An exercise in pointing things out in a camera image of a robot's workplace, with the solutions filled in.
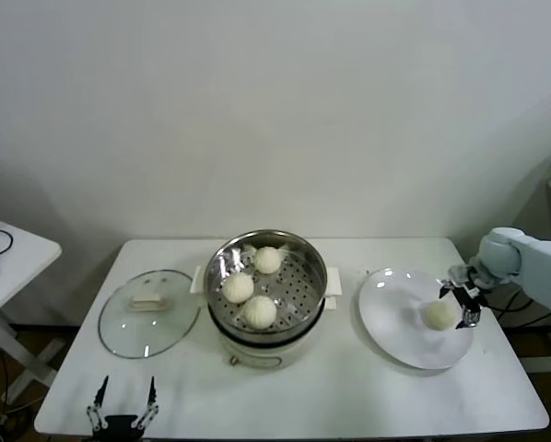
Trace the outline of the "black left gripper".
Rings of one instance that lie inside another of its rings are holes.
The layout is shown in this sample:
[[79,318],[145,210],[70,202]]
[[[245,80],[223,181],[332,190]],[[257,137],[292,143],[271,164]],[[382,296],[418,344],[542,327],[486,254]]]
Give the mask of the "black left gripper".
[[101,442],[133,442],[141,440],[138,427],[148,427],[158,414],[157,389],[155,377],[150,379],[147,395],[147,408],[138,418],[135,414],[116,414],[103,417],[101,406],[105,397],[109,377],[106,376],[98,389],[94,401],[87,407],[86,413],[92,430],[92,439]]

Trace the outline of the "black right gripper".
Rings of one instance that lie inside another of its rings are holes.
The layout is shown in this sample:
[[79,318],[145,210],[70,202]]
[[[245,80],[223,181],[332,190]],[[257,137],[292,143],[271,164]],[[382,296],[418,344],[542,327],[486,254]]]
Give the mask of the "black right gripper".
[[439,298],[452,292],[461,308],[461,320],[456,330],[474,328],[481,318],[481,289],[475,283],[475,269],[468,264],[453,265],[448,279],[441,280]]

